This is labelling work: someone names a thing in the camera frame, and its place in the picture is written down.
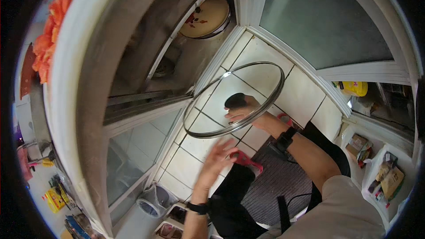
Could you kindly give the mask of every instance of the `black watch strap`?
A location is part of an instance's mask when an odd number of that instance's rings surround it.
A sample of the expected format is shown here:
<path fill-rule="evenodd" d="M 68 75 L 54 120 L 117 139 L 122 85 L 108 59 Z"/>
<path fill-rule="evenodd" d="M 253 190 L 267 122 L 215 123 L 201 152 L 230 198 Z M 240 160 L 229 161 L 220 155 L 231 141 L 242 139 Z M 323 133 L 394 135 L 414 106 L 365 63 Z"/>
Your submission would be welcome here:
<path fill-rule="evenodd" d="M 288 130 L 286 130 L 279 136 L 276 145 L 280 151 L 283 152 L 288 149 L 288 147 L 292 143 L 292 137 L 295 135 L 296 132 L 297 130 L 295 128 L 290 127 Z"/>
<path fill-rule="evenodd" d="M 208 211 L 208 206 L 206 204 L 194 205 L 190 202 L 187 203 L 186 207 L 194 212 L 198 212 L 199 215 L 205 215 Z"/>

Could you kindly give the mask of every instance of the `glass pot lid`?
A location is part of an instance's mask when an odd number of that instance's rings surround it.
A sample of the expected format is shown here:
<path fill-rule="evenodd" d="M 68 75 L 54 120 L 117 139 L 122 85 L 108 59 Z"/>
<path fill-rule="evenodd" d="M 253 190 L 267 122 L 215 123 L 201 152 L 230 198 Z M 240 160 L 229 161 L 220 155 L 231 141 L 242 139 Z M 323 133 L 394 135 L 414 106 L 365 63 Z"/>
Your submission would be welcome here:
<path fill-rule="evenodd" d="M 285 82 L 283 70 L 266 61 L 248 63 L 230 71 L 220 67 L 216 76 L 184 110 L 183 126 L 192 137 L 221 137 L 251 124 L 272 106 Z M 252 96 L 258 104 L 251 103 L 252 98 L 248 98 L 250 103 L 247 103 L 246 96 Z M 235 114 L 243 109 L 243 119 L 231 122 L 225 117 L 228 111 Z"/>

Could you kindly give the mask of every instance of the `red slipper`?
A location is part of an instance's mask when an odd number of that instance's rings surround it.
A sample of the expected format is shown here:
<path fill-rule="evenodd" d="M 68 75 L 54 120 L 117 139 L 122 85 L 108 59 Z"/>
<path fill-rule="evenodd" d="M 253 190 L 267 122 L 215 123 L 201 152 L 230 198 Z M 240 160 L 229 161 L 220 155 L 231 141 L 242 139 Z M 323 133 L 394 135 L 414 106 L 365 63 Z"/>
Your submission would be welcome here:
<path fill-rule="evenodd" d="M 238 154 L 238 159 L 236 160 L 235 163 L 242 165 L 242 166 L 247 166 L 247 165 L 253 165 L 255 167 L 257 167 L 260 170 L 260 173 L 263 172 L 263 166 L 257 162 L 253 162 L 243 151 L 238 150 L 237 152 L 234 152 L 230 155 L 231 158 L 233 158 L 233 156 L 235 156 L 236 154 Z"/>

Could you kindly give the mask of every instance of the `gray doormat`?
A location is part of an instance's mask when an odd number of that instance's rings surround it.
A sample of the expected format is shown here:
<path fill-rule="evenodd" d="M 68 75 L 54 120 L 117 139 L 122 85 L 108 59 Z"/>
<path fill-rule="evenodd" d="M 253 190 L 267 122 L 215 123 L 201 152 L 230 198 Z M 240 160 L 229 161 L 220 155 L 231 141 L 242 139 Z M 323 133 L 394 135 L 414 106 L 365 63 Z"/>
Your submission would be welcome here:
<path fill-rule="evenodd" d="M 256 222 L 272 226 L 280 223 L 277 197 L 283 195 L 288 203 L 296 195 L 311 193 L 311 179 L 298 164 L 284 162 L 268 151 L 269 141 L 274 139 L 270 137 L 252 157 L 252 160 L 262 164 L 264 169 L 252 183 L 242 205 Z M 309 203 L 310 195 L 293 199 L 288 207 L 290 218 Z"/>

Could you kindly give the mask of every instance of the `person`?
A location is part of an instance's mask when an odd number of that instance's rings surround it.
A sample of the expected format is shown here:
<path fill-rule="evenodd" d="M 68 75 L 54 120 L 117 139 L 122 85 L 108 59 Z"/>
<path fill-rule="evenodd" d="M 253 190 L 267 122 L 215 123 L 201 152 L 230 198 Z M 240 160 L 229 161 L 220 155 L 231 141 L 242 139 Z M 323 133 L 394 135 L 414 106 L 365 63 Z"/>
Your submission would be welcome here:
<path fill-rule="evenodd" d="M 258 106 L 252 96 L 246 95 L 245 101 L 247 107 L 226 108 L 229 110 L 226 118 L 231 122 L 237 121 Z M 257 118 L 252 125 L 265 130 L 275 139 L 289 128 L 268 112 Z M 311 130 L 307 126 L 310 125 L 307 124 L 305 130 Z M 213 146 L 199 172 L 190 203 L 208 203 L 208 215 L 220 236 L 225 239 L 382 238 L 385 235 L 382 219 L 378 211 L 363 199 L 360 190 L 348 177 L 348 161 L 342 150 L 327 139 L 318 139 L 320 136 L 311 135 L 311 132 L 306 132 L 306 136 L 296 133 L 287 149 L 313 182 L 309 209 L 292 226 L 282 229 L 285 222 L 281 220 L 281 227 L 273 226 L 267 230 L 258 225 L 241 205 L 250 184 L 262 171 L 262 167 L 249 160 L 237 147 L 226 149 L 231 141 L 218 141 Z M 221 170 L 232 163 L 231 171 L 208 199 L 209 190 Z M 183 239 L 206 239 L 207 236 L 207 216 L 188 210 Z"/>

